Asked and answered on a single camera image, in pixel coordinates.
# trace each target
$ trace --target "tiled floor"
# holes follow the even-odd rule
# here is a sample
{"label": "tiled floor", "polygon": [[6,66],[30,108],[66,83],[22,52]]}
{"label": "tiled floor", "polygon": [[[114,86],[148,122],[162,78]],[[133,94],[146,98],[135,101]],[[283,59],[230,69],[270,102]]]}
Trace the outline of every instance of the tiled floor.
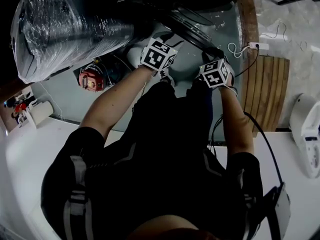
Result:
{"label": "tiled floor", "polygon": [[320,100],[320,2],[304,0],[276,5],[273,0],[254,0],[254,4],[260,42],[269,44],[269,50],[261,54],[290,60],[288,86],[278,124],[287,128],[299,94]]}

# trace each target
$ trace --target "wooden slat mat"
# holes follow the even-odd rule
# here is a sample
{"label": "wooden slat mat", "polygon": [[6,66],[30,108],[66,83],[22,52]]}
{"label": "wooden slat mat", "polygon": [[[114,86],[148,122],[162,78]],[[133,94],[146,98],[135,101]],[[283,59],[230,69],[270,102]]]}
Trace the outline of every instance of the wooden slat mat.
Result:
{"label": "wooden slat mat", "polygon": [[[254,59],[249,58],[250,65]],[[284,58],[258,56],[243,79],[242,107],[259,123],[263,131],[274,132],[284,104],[290,61]],[[258,129],[249,121],[252,131]]]}

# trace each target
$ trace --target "plastic-wrapped object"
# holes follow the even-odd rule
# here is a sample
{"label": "plastic-wrapped object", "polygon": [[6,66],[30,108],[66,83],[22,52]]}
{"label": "plastic-wrapped object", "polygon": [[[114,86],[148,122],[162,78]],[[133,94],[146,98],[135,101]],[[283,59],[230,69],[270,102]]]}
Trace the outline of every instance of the plastic-wrapped object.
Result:
{"label": "plastic-wrapped object", "polygon": [[95,6],[95,0],[21,0],[11,25],[19,78],[25,83],[42,81],[134,38],[132,23],[98,16]]}

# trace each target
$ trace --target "shoulder strap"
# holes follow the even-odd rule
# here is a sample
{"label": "shoulder strap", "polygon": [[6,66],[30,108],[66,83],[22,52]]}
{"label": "shoulder strap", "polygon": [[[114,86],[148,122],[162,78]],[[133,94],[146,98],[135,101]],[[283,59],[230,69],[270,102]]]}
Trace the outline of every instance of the shoulder strap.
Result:
{"label": "shoulder strap", "polygon": [[92,204],[87,197],[85,174],[87,165],[81,156],[71,155],[71,161],[74,165],[75,185],[71,191],[69,199],[64,204],[63,224],[67,240],[73,240],[71,217],[83,216],[87,240],[93,240],[94,234],[92,230]]}

